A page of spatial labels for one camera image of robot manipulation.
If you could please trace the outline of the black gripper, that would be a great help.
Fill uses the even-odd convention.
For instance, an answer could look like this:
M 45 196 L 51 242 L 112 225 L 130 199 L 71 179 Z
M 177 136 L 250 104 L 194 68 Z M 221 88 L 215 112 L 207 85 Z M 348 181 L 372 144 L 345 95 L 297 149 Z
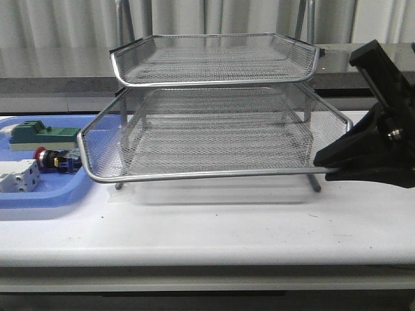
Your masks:
M 414 188 L 414 86 L 377 40 L 350 56 L 379 103 L 346 134 L 318 151 L 318 167 L 343 168 L 326 181 L 370 181 Z

